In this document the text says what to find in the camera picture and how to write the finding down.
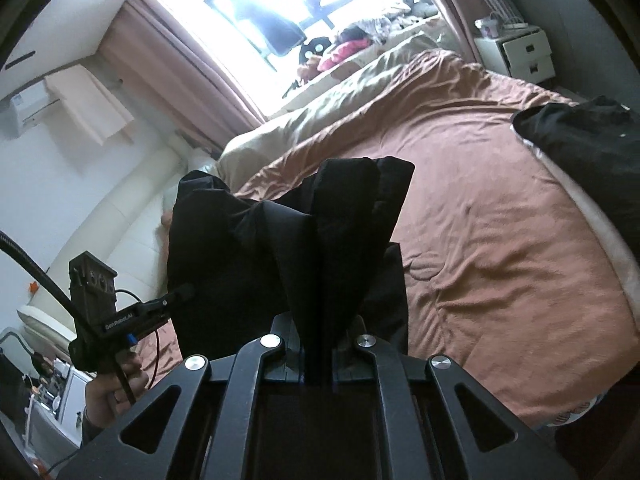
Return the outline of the person's left hand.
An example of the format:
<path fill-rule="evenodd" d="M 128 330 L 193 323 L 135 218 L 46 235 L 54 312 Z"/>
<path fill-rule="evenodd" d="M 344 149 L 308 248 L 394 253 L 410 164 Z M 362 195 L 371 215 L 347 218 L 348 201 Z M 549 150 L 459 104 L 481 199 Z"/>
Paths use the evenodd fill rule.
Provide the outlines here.
<path fill-rule="evenodd" d="M 137 353 L 128 352 L 118 360 L 118 364 L 134 398 L 138 400 L 145 394 L 149 381 L 148 374 L 142 370 L 140 358 Z M 131 408 L 127 393 L 115 373 L 97 374 L 88 382 L 85 402 L 84 423 L 91 429 L 102 430 L 112 426 L 120 415 Z"/>

